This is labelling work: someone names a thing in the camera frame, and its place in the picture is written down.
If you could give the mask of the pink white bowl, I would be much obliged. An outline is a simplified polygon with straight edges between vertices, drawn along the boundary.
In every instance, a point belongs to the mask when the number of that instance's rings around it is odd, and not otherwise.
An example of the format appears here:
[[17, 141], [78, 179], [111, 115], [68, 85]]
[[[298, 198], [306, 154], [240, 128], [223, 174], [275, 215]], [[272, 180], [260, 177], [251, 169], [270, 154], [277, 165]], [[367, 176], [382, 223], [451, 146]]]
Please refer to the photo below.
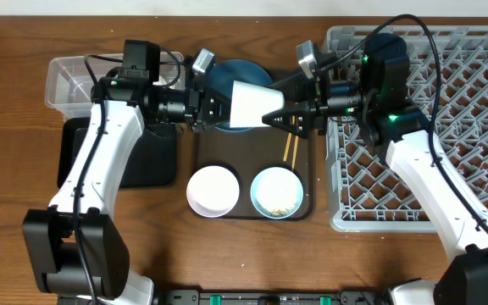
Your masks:
[[206, 218], [226, 215], [237, 204], [239, 196], [240, 185], [236, 176], [218, 165], [199, 169], [186, 187], [190, 208]]

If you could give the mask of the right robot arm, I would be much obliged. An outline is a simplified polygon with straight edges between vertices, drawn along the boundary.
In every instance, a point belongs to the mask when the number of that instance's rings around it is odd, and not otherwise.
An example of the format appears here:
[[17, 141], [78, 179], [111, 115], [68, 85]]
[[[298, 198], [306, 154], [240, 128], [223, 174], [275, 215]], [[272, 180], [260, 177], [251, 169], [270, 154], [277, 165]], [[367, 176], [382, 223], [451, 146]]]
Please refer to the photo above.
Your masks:
[[409, 280], [382, 297], [389, 304], [488, 304], [488, 211], [445, 154], [426, 116], [407, 95], [410, 60], [406, 42], [373, 33], [363, 50], [357, 86], [331, 85], [324, 71], [334, 61], [315, 58], [311, 42], [297, 49], [303, 76], [295, 107], [262, 121], [305, 138], [335, 116], [353, 117], [364, 143], [412, 192], [441, 239], [449, 262], [437, 281]]

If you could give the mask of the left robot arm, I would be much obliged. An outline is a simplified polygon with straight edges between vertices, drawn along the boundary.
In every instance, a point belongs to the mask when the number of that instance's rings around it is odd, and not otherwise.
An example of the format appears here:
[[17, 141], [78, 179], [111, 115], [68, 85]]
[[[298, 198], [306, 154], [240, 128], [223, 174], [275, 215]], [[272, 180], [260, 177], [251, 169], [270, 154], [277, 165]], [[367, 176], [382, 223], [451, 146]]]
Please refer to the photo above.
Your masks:
[[49, 206], [29, 210], [22, 224], [41, 292], [84, 304], [153, 302], [153, 281], [131, 270], [113, 220], [129, 156], [149, 122], [201, 131], [230, 117], [230, 99], [203, 84], [212, 52], [175, 60], [182, 89], [159, 83], [162, 52], [128, 40], [114, 68], [93, 78], [89, 125], [72, 168]]

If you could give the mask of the white plastic cup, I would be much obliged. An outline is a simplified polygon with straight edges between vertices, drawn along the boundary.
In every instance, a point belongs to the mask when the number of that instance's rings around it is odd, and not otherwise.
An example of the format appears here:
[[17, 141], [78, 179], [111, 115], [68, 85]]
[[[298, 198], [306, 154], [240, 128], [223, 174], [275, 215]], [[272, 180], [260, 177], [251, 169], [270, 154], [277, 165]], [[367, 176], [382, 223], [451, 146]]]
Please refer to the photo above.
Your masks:
[[281, 91], [235, 80], [230, 105], [230, 128], [262, 128], [263, 116], [282, 109]]

